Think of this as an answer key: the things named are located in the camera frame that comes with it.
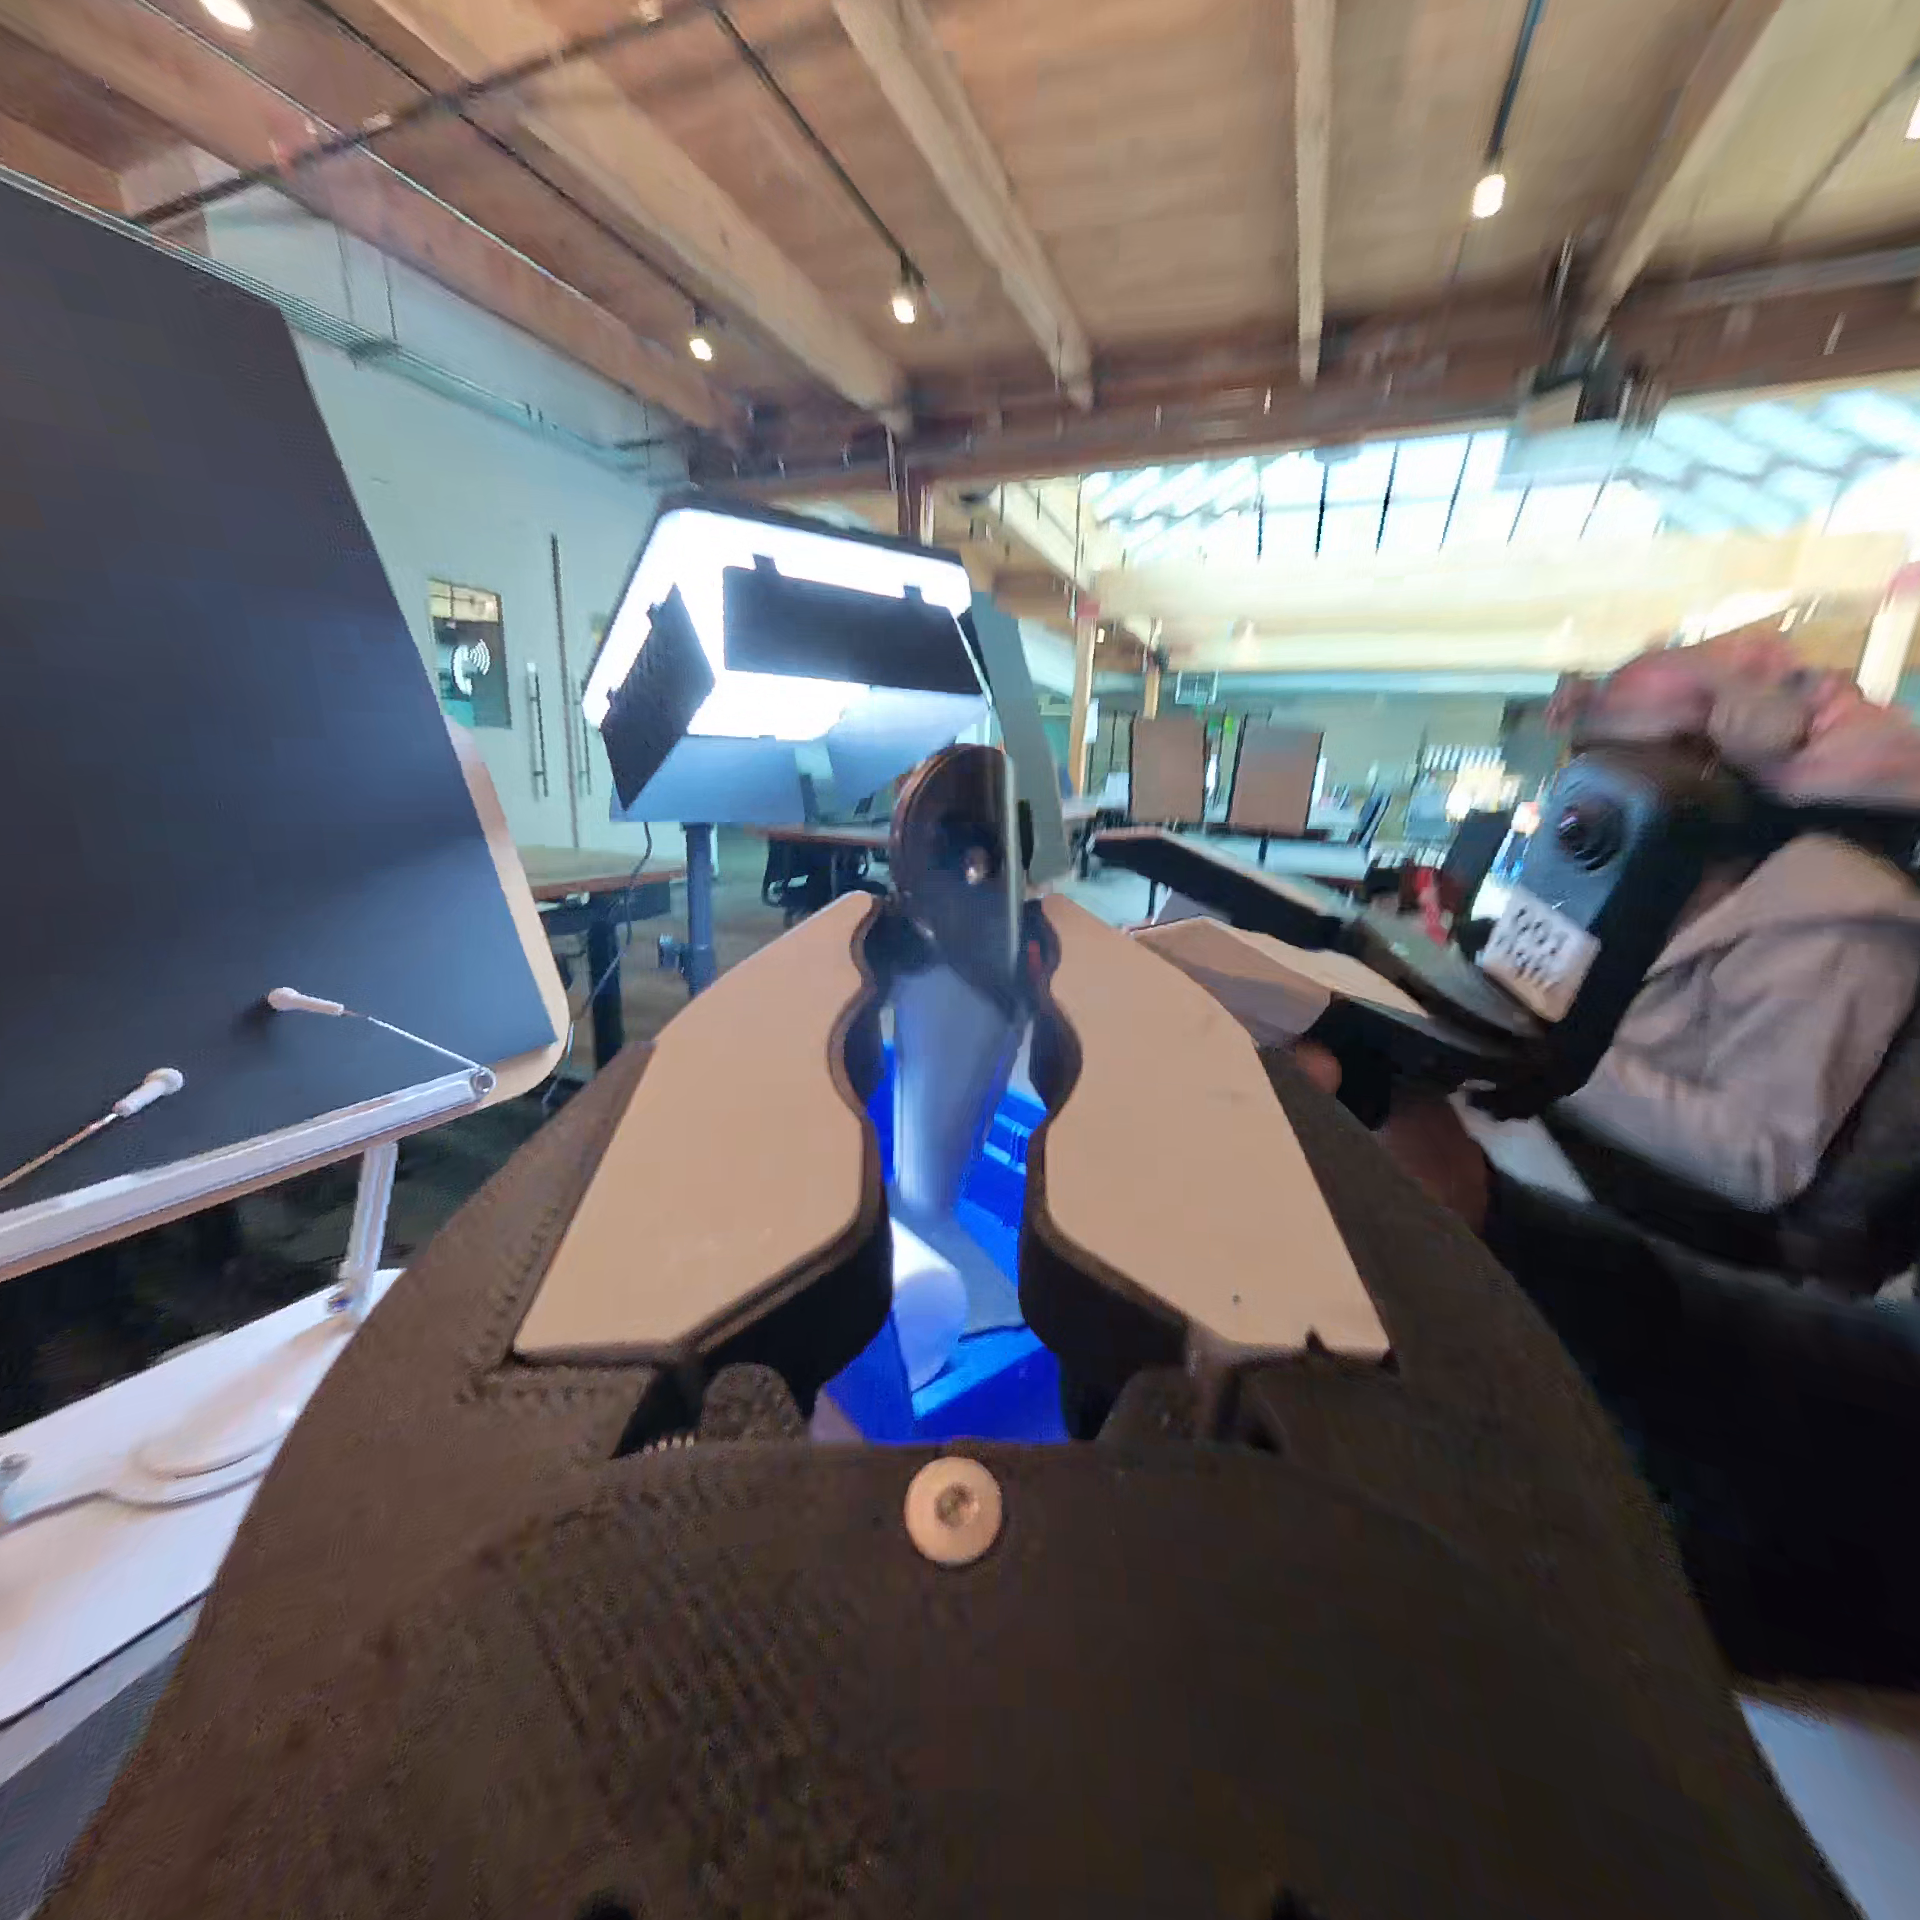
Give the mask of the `ceiling projector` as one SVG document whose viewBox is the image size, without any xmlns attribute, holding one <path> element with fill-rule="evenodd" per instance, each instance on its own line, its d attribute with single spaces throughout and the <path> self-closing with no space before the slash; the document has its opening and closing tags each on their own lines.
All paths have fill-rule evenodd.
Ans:
<svg viewBox="0 0 1920 1920">
<path fill-rule="evenodd" d="M 1503 489 L 1602 481 L 1650 436 L 1665 408 L 1645 356 L 1609 343 L 1540 375 L 1502 444 Z"/>
</svg>

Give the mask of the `person's right forearm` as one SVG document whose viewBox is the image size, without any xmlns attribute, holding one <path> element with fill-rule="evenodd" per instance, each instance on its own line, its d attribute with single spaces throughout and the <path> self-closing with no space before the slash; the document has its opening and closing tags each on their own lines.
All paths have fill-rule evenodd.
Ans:
<svg viewBox="0 0 1920 1920">
<path fill-rule="evenodd" d="M 1618 1426 L 1727 1666 L 1913 1694 L 1916 1303 L 1722 1276 L 1500 1170 L 1482 1237 Z"/>
</svg>

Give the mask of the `blue plastic bin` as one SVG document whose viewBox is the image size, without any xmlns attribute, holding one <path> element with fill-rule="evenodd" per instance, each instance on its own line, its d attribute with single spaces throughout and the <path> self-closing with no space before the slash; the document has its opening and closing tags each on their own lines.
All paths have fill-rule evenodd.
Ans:
<svg viewBox="0 0 1920 1920">
<path fill-rule="evenodd" d="M 890 1217 L 883 1242 L 891 1281 L 886 1317 L 820 1390 L 809 1420 L 815 1440 L 931 1446 L 961 1437 L 1046 1445 L 1065 1434 L 1061 1364 L 1027 1326 L 1017 1297 L 1027 1151 L 1041 1118 L 1028 1089 L 1001 1089 L 950 1206 L 932 1217 L 908 1217 L 966 1269 L 972 1317 L 955 1357 L 918 1393 L 908 1390 L 891 1322 Z"/>
</svg>

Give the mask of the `wooden top desk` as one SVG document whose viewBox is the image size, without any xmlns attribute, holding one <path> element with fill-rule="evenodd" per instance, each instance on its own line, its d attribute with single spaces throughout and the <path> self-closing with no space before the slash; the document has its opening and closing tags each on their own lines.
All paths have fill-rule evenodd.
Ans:
<svg viewBox="0 0 1920 1920">
<path fill-rule="evenodd" d="M 570 1050 L 607 1065 L 626 1045 L 622 969 L 643 924 L 663 920 L 686 870 L 651 854 L 519 847 L 570 1008 Z"/>
</svg>

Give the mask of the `dark wall poster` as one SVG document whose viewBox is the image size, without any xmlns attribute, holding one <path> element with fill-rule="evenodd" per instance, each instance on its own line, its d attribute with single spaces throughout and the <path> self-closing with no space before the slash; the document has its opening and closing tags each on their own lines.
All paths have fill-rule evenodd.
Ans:
<svg viewBox="0 0 1920 1920">
<path fill-rule="evenodd" d="M 428 582 L 439 704 L 467 728 L 511 728 L 511 660 L 501 593 L 486 588 Z"/>
</svg>

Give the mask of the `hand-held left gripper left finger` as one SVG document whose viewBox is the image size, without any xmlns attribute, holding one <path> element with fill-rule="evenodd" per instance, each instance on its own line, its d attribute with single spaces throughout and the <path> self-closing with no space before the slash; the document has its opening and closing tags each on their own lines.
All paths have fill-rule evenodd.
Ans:
<svg viewBox="0 0 1920 1920">
<path fill-rule="evenodd" d="M 721 1373 L 758 1366 L 809 1417 L 884 1329 L 894 1240 L 868 1102 L 890 911 L 844 896 L 660 1032 L 511 1353 L 645 1373 L 617 1454 L 691 1440 Z"/>
</svg>

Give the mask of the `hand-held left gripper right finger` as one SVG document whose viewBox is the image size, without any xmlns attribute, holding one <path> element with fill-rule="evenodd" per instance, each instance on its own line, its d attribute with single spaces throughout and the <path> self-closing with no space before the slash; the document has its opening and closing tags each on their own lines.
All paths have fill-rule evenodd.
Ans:
<svg viewBox="0 0 1920 1920">
<path fill-rule="evenodd" d="M 1254 1039 L 1189 974 L 1083 904 L 1028 904 L 1020 1304 L 1063 1428 L 1170 1390 L 1227 1440 L 1307 1378 L 1395 1383 L 1395 1342 Z"/>
</svg>

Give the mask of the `white flip chart board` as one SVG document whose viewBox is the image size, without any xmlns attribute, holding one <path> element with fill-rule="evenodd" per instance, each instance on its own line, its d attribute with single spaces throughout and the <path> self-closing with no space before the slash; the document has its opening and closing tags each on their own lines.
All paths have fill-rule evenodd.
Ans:
<svg viewBox="0 0 1920 1920">
<path fill-rule="evenodd" d="M 1141 828 L 1197 828 L 1210 802 L 1210 727 L 1199 711 L 1138 716 L 1126 759 L 1126 818 Z"/>
<path fill-rule="evenodd" d="M 1323 741 L 1318 728 L 1245 725 L 1233 768 L 1227 828 L 1253 837 L 1303 837 Z"/>
</svg>

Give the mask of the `white bottle black cap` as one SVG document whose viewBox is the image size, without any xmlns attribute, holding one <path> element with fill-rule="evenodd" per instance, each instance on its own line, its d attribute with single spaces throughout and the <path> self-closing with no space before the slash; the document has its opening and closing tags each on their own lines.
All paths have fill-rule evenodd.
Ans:
<svg viewBox="0 0 1920 1920">
<path fill-rule="evenodd" d="M 908 1217 L 891 1217 L 891 1322 L 908 1390 L 918 1393 L 955 1357 L 969 1329 L 969 1277 L 961 1257 Z"/>
</svg>

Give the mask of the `studio softbox light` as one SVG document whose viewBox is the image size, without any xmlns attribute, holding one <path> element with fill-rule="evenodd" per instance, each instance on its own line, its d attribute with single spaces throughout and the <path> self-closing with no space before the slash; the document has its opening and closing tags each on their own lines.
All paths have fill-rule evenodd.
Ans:
<svg viewBox="0 0 1920 1920">
<path fill-rule="evenodd" d="M 1012 614 L 964 561 L 707 490 L 669 495 L 643 538 L 579 692 L 626 824 L 678 824 L 686 920 L 660 959 L 689 994 L 715 977 L 714 831 L 815 829 L 884 813 L 934 752 L 989 745 L 1015 766 L 1027 881 L 1065 858 L 1061 768 Z"/>
</svg>

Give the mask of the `black remote control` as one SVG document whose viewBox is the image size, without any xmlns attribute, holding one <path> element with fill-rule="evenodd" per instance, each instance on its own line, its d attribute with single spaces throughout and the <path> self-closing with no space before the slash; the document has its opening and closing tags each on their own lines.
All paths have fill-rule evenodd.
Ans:
<svg viewBox="0 0 1920 1920">
<path fill-rule="evenodd" d="M 1017 768 L 980 742 L 934 752 L 895 804 L 894 1194 L 914 1230 L 953 1215 L 1028 1026 L 1022 818 Z"/>
</svg>

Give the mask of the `black panel on white stand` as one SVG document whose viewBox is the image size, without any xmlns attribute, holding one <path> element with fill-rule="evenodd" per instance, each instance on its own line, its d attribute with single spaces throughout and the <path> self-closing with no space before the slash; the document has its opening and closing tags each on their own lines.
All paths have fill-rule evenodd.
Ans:
<svg viewBox="0 0 1920 1920">
<path fill-rule="evenodd" d="M 559 980 L 277 303 L 4 181 L 4 1281 L 356 1164 L 329 1281 L 4 1440 L 4 1738 L 186 1637 Z"/>
</svg>

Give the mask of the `person's upper body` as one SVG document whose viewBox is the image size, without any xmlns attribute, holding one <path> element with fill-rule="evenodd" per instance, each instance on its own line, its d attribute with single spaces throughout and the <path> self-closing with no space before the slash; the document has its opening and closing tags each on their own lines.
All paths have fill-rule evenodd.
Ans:
<svg viewBox="0 0 1920 1920">
<path fill-rule="evenodd" d="M 1918 738 L 1769 624 L 1655 647 L 1559 704 L 1678 742 L 1783 842 L 1722 854 L 1533 1175 L 1756 1272 L 1867 1295 L 1916 1258 Z"/>
</svg>

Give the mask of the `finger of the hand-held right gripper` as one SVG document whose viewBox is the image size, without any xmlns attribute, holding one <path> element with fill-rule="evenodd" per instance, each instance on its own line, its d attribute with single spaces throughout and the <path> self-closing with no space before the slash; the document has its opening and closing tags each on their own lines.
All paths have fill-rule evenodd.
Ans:
<svg viewBox="0 0 1920 1920">
<path fill-rule="evenodd" d="M 1276 876 L 1161 828 L 1106 828 L 1092 856 L 1147 879 L 1238 929 L 1303 949 L 1354 949 L 1359 906 L 1329 881 Z"/>
<path fill-rule="evenodd" d="M 1310 950 L 1223 918 L 1142 924 L 1131 940 L 1212 994 L 1265 1047 L 1303 1039 L 1342 991 L 1340 950 Z"/>
</svg>

